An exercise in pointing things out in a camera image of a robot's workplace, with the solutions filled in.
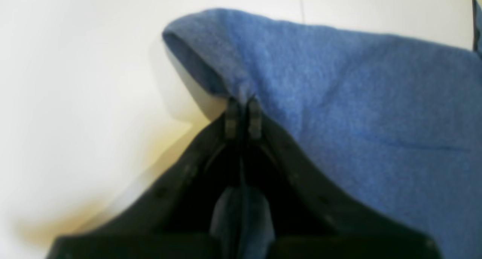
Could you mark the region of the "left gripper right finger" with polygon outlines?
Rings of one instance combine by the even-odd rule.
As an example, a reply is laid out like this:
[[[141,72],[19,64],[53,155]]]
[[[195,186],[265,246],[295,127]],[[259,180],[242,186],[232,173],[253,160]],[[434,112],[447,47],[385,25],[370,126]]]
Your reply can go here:
[[[377,213],[329,180],[252,99],[247,180],[266,196],[275,239],[269,259],[439,259],[429,236]]]

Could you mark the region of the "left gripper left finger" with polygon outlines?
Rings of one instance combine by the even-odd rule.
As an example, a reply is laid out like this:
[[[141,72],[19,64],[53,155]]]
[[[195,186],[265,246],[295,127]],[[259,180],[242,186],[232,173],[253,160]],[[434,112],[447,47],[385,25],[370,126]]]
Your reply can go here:
[[[58,237],[49,259],[221,259],[210,235],[215,205],[239,183],[239,103],[204,128],[130,207],[82,234]]]

